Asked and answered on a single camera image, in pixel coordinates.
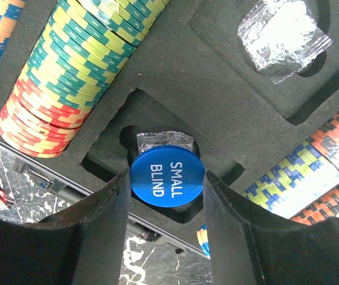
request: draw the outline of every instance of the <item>blue round button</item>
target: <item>blue round button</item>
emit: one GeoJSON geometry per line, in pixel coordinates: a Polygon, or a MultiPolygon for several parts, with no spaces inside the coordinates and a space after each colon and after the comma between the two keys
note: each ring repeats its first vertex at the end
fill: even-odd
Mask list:
{"type": "Polygon", "coordinates": [[[204,174],[198,156],[185,148],[166,145],[138,156],[131,166],[131,186],[151,205],[178,207],[202,192],[204,174]]]}

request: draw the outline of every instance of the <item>black marble countertop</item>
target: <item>black marble countertop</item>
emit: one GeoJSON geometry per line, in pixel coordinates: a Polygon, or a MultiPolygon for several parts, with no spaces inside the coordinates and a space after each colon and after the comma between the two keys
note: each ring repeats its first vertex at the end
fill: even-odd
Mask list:
{"type": "MultiPolygon", "coordinates": [[[[0,208],[0,219],[10,223],[35,223],[70,206],[46,192],[27,174],[12,167],[15,157],[0,148],[0,187],[15,200],[10,210],[0,208]]],[[[193,252],[177,255],[174,247],[148,243],[126,235],[120,285],[212,284],[210,261],[193,252]]]]}

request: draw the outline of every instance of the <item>marble surface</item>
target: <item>marble surface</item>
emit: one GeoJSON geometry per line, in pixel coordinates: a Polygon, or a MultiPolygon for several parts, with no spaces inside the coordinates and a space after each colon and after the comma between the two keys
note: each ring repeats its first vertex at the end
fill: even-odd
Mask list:
{"type": "MultiPolygon", "coordinates": [[[[15,157],[0,149],[0,187],[15,200],[10,210],[0,209],[0,219],[35,223],[70,206],[44,191],[28,175],[13,171],[15,157]]],[[[127,233],[119,285],[212,284],[210,261],[193,252],[177,255],[164,243],[147,243],[127,233]]]]}

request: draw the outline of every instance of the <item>black foam insert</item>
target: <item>black foam insert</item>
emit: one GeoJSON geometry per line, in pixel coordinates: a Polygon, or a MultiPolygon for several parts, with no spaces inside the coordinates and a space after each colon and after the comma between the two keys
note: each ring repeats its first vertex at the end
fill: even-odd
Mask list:
{"type": "MultiPolygon", "coordinates": [[[[328,34],[334,44],[322,69],[312,77],[296,75],[273,85],[242,59],[236,29],[247,10],[245,1],[171,0],[68,149],[55,159],[37,161],[74,183],[100,189],[105,182],[81,163],[138,88],[205,139],[211,152],[201,155],[210,170],[223,175],[228,165],[244,167],[231,185],[242,193],[339,111],[339,1],[329,3],[328,34]]],[[[26,3],[0,62],[0,110],[55,4],[26,3]]],[[[152,110],[151,115],[160,122],[160,113],[152,110]]],[[[198,247],[195,232],[204,223],[202,211],[179,224],[135,199],[130,210],[198,247]]]]}

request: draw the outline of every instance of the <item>blue disc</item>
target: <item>blue disc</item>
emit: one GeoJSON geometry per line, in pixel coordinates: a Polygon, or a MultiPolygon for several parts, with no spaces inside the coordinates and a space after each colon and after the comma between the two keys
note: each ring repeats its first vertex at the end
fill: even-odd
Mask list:
{"type": "Polygon", "coordinates": [[[140,154],[131,166],[131,186],[143,201],[158,207],[178,207],[193,201],[203,189],[205,168],[191,151],[172,145],[140,154]]]}

